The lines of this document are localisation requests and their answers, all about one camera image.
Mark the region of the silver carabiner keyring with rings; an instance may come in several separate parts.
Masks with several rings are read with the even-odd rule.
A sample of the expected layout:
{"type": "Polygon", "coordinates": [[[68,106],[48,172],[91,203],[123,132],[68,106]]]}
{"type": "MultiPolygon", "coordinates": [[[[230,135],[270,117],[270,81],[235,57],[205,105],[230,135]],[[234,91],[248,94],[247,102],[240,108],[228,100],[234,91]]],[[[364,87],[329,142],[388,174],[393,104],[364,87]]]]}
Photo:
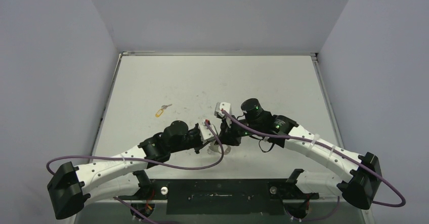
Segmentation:
{"type": "Polygon", "coordinates": [[[228,146],[228,145],[220,146],[217,142],[212,142],[210,143],[207,149],[207,153],[208,154],[223,153],[224,155],[228,155],[231,152],[231,150],[232,150],[231,146],[228,146]]]}

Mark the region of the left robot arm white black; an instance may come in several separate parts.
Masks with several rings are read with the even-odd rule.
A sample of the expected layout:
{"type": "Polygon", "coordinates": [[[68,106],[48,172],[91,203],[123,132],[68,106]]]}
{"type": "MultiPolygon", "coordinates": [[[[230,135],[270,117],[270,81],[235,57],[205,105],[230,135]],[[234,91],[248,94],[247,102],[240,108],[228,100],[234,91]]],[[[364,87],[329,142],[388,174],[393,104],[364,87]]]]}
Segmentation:
{"type": "Polygon", "coordinates": [[[150,195],[151,185],[139,174],[154,166],[166,166],[172,153],[194,149],[199,151],[216,140],[217,129],[206,121],[192,129],[183,121],[174,121],[164,131],[156,133],[132,148],[112,157],[90,156],[91,163],[74,165],[73,156],[64,156],[65,163],[56,171],[47,163],[53,176],[47,190],[58,220],[72,217],[89,204],[97,201],[135,195],[145,199],[150,195]]]}

